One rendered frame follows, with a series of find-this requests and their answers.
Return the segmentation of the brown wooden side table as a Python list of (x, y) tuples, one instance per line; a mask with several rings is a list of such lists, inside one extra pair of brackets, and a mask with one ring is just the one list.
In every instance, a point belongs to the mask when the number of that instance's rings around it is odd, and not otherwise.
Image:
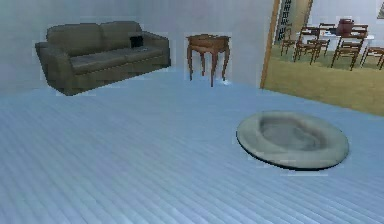
[(212, 57), (212, 67), (210, 75), (210, 86), (213, 86), (214, 73), (218, 63), (218, 55), (224, 54), (224, 62), (221, 77), (226, 80), (226, 69), (230, 58), (229, 36), (213, 35), (213, 34), (198, 34), (187, 36), (187, 63), (189, 69), (189, 79), (193, 79), (192, 52), (196, 51), (200, 54), (202, 64), (202, 75), (205, 75), (205, 54), (210, 53)]

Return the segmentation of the grey round floor cushion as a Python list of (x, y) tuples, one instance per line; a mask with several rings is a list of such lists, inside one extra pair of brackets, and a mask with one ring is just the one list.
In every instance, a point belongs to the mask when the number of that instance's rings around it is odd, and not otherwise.
[(345, 134), (318, 117), (293, 111), (263, 111), (242, 120), (236, 137), (259, 160), (296, 170), (321, 170), (349, 154)]

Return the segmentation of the olive green sofa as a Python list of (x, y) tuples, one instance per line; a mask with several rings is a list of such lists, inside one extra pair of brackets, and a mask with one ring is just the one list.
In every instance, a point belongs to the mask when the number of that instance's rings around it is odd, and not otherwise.
[[(139, 35), (143, 46), (132, 48)], [(56, 25), (35, 49), (47, 84), (67, 96), (171, 65), (169, 39), (135, 21)]]

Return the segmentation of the brown wooden dining chair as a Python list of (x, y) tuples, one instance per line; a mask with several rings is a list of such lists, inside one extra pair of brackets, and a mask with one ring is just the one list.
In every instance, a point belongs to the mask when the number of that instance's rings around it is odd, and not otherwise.
[(283, 39), (281, 40), (281, 51), (280, 55), (287, 54), (288, 49), (295, 45), (295, 40), (291, 38), (292, 28), (286, 26), (284, 30)]
[(303, 26), (295, 44), (293, 61), (299, 60), (302, 54), (310, 53), (310, 63), (313, 63), (320, 56), (321, 50), (326, 55), (330, 40), (320, 38), (326, 31), (326, 28)]
[(360, 60), (360, 66), (363, 66), (369, 56), (378, 57), (377, 66), (382, 69), (384, 66), (384, 47), (367, 46), (364, 49), (362, 58)]
[(348, 28), (343, 28), (338, 32), (339, 41), (332, 57), (331, 67), (340, 57), (350, 57), (350, 70), (353, 70), (358, 55), (363, 46), (364, 40), (368, 36), (368, 25), (352, 25)]

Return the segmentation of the black lattice shelf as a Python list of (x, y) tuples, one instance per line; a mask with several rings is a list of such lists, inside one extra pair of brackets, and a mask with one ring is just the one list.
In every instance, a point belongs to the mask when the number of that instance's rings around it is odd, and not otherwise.
[(285, 35), (285, 30), (290, 21), (290, 14), (292, 0), (281, 0), (280, 1), (280, 11), (278, 14), (278, 22), (276, 26), (275, 32), (275, 43), (278, 44)]

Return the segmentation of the dark red pot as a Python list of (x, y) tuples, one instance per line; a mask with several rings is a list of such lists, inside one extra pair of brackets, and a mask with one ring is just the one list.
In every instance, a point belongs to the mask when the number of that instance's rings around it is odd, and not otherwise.
[(337, 36), (348, 36), (352, 32), (354, 20), (349, 18), (341, 18), (336, 28)]

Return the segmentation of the white dining table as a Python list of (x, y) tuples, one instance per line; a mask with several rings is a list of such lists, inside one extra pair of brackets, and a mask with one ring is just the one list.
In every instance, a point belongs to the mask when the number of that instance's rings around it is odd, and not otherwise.
[[(335, 51), (336, 47), (338, 46), (340, 37), (335, 34), (331, 34), (329, 31), (321, 31), (319, 35), (319, 39), (328, 41), (329, 42), (328, 50)], [(375, 40), (375, 36), (368, 34), (367, 37), (364, 39), (362, 48), (371, 46), (374, 40)]]

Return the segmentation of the brown wooden door frame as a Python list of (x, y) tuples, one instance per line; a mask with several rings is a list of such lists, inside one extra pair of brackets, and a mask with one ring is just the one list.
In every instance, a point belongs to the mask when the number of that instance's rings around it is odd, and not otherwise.
[(270, 17), (270, 25), (269, 25), (269, 32), (267, 36), (265, 54), (264, 54), (263, 69), (262, 69), (261, 80), (259, 85), (260, 89), (264, 89), (266, 78), (268, 75), (269, 59), (271, 56), (273, 37), (274, 37), (275, 27), (276, 27), (277, 18), (278, 18), (279, 4), (280, 4), (280, 0), (274, 0), (272, 13)]

